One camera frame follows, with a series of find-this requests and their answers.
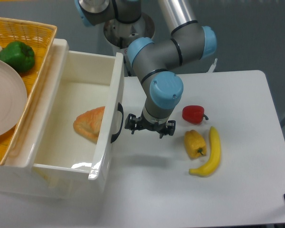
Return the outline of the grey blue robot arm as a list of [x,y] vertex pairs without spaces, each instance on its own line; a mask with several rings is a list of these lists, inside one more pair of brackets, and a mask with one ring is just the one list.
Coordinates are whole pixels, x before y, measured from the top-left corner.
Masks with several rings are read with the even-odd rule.
[[75,1],[86,26],[104,23],[106,40],[123,54],[125,65],[146,94],[141,115],[123,117],[121,127],[171,136],[176,122],[170,115],[183,92],[182,80],[172,70],[212,55],[217,38],[210,27],[198,23],[187,0],[161,0],[159,6],[171,37],[155,43],[154,23],[142,12],[141,4],[139,0]]

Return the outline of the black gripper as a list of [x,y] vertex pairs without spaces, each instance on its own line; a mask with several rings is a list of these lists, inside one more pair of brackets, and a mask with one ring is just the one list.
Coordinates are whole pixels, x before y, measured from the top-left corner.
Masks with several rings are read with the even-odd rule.
[[173,136],[175,132],[176,121],[169,120],[166,123],[150,123],[147,119],[141,115],[140,117],[136,117],[134,114],[128,114],[124,128],[131,131],[131,134],[134,134],[135,131],[140,130],[148,130],[152,132],[158,132],[160,135],[160,139],[163,136]]

